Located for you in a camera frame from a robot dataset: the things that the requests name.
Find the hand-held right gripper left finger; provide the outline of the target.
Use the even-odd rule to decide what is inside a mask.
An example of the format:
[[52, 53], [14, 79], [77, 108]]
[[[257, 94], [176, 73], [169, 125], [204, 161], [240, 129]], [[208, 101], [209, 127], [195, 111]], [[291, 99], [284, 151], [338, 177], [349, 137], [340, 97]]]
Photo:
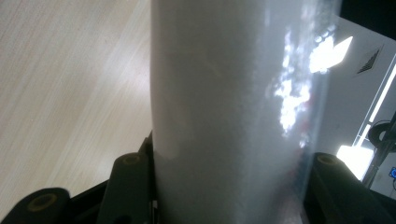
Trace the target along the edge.
[[152, 169], [146, 153], [118, 157], [96, 224], [154, 224]]

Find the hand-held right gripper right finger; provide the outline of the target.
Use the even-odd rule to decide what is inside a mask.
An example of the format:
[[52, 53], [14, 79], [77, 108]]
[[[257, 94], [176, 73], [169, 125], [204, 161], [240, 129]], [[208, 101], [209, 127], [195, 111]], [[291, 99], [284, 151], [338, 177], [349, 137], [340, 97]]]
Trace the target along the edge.
[[396, 224], [396, 200], [367, 189], [331, 154], [313, 159], [306, 193], [309, 224]]

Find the red and white plastic bag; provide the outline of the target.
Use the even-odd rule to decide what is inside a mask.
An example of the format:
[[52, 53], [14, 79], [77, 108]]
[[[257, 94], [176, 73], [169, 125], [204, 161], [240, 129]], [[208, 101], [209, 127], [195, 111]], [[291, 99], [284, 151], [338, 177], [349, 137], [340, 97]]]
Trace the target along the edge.
[[341, 0], [151, 0], [160, 224], [302, 224]]

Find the black metal stand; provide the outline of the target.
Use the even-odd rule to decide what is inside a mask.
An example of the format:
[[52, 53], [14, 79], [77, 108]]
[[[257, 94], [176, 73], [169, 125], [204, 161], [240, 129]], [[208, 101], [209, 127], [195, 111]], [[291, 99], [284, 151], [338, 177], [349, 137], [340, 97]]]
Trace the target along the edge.
[[396, 112], [391, 121], [377, 123], [368, 132], [368, 139], [375, 147], [375, 153], [362, 184], [369, 189], [375, 176], [389, 153], [396, 153]]

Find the long ceiling light strip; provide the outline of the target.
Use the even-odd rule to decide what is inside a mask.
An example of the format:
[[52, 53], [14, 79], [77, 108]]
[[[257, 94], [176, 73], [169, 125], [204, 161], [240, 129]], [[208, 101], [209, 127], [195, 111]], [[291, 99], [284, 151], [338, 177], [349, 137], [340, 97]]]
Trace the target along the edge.
[[364, 121], [359, 129], [358, 135], [352, 144], [353, 147], [361, 147], [368, 135], [369, 130], [374, 126], [375, 118], [386, 99], [394, 78], [396, 78], [396, 63], [389, 67], [386, 75], [384, 76], [381, 85], [375, 94], [375, 98], [372, 101]]

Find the ceiling air vent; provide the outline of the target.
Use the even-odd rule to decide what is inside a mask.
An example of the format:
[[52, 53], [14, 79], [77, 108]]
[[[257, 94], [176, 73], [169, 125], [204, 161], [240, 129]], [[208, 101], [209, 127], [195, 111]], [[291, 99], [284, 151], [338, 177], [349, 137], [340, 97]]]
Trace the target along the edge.
[[359, 63], [358, 70], [357, 70], [356, 74], [358, 75], [358, 74], [361, 74], [361, 73], [371, 70], [375, 65], [375, 61], [376, 61], [380, 51], [381, 51], [381, 48], [377, 48], [377, 49], [373, 49], [373, 50], [369, 51], [368, 53], [366, 53], [361, 58], [361, 61]]

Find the bright ceiling light panel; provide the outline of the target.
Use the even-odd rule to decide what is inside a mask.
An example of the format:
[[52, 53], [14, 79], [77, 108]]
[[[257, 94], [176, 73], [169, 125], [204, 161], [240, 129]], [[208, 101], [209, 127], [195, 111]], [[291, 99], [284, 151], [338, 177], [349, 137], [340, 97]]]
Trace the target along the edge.
[[332, 36], [325, 38], [310, 55], [310, 72], [326, 73], [329, 68], [343, 61], [352, 40], [353, 36], [349, 36], [335, 44]]

